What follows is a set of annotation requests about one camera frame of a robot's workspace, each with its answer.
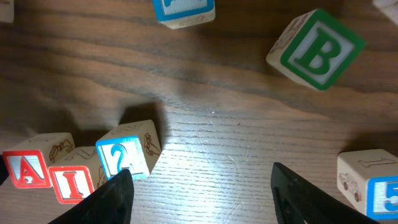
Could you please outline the blue 2 block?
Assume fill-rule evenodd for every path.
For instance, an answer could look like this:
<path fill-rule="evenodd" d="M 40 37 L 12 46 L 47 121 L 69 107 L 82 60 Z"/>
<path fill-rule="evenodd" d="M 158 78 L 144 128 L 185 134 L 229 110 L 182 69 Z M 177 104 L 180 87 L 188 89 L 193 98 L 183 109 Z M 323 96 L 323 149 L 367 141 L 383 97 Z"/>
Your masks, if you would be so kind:
<path fill-rule="evenodd" d="M 95 146 L 107 179 L 124 169 L 134 180 L 146 179 L 162 153 L 151 119 L 120 124 L 97 140 Z"/>

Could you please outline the red I block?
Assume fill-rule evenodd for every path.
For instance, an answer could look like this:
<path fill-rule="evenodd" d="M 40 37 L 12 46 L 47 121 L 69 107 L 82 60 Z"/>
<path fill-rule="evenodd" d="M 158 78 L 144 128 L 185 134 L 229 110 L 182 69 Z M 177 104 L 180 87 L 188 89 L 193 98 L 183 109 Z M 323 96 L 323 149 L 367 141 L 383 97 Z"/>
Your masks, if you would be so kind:
<path fill-rule="evenodd" d="M 61 204 L 78 204 L 107 182 L 94 146 L 78 147 L 48 168 Z"/>

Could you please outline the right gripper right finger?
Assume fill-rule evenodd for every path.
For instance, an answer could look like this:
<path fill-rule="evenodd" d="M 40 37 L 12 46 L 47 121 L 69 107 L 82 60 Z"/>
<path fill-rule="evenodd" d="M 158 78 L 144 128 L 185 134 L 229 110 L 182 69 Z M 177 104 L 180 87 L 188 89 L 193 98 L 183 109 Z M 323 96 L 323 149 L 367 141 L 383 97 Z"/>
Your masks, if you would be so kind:
<path fill-rule="evenodd" d="M 271 190 L 278 224 L 379 224 L 275 162 Z"/>

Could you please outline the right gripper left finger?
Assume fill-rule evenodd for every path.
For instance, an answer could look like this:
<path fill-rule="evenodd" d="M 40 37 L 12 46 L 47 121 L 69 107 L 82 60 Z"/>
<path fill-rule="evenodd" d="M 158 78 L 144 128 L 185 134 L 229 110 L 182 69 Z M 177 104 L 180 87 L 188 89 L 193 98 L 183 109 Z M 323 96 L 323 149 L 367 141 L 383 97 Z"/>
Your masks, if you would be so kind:
<path fill-rule="evenodd" d="M 49 224 L 130 224 L 134 184 L 126 169 Z"/>

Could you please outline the red A block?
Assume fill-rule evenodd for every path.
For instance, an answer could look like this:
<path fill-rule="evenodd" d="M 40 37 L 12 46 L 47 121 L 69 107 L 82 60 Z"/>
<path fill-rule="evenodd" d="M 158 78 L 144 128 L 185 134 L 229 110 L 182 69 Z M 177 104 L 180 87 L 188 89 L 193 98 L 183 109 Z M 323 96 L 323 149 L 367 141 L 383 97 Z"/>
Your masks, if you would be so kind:
<path fill-rule="evenodd" d="M 37 134 L 2 153 L 7 171 L 18 189 L 51 188 L 48 168 L 75 149 L 70 133 Z"/>

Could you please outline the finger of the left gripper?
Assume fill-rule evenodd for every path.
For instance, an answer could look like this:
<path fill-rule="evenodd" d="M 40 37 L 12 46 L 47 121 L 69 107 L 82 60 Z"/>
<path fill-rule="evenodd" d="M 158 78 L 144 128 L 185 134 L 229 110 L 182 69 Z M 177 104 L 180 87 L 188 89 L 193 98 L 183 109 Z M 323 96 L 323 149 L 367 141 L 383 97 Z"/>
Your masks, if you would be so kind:
<path fill-rule="evenodd" d="M 3 156 L 0 155 L 0 185 L 9 177 L 9 173 L 4 162 Z"/>

